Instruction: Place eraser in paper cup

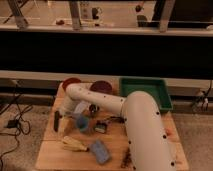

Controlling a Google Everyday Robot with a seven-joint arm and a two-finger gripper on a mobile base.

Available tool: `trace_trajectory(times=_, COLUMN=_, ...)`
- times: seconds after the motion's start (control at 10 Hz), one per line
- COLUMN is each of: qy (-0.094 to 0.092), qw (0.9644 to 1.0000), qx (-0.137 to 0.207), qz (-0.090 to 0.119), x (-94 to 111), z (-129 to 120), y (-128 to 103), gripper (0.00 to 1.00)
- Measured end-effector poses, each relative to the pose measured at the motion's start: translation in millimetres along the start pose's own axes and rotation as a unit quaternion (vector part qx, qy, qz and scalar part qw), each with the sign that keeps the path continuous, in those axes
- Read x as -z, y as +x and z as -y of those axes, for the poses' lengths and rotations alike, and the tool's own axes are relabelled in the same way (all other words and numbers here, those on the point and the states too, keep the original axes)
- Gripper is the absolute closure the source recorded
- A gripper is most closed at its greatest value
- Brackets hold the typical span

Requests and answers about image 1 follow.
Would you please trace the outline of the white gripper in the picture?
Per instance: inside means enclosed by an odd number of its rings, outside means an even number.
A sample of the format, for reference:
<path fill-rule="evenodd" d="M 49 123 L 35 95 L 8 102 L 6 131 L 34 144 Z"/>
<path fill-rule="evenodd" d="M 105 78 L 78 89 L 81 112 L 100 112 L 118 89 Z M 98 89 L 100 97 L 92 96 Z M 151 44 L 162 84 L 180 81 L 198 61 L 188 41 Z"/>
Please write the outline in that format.
<path fill-rule="evenodd" d="M 62 116 L 71 116 L 77 105 L 79 104 L 79 100 L 73 100 L 68 95 L 66 95 L 59 106 L 58 111 L 54 113 L 54 125 L 53 129 L 55 132 L 58 132 L 59 121 Z M 63 117 L 61 120 L 62 123 L 62 132 L 67 134 L 73 128 L 73 118 L 72 117 Z"/>

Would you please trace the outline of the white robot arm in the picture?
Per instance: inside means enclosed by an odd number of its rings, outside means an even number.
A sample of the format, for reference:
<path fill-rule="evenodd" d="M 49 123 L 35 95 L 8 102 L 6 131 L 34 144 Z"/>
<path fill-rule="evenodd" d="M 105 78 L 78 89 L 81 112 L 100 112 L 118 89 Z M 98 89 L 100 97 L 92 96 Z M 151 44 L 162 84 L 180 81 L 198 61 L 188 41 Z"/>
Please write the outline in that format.
<path fill-rule="evenodd" d="M 71 116 L 78 103 L 86 101 L 124 118 L 135 171 L 176 171 L 160 110 L 150 94 L 134 91 L 121 97 L 91 91 L 87 83 L 62 86 L 65 97 L 59 113 L 63 117 Z"/>

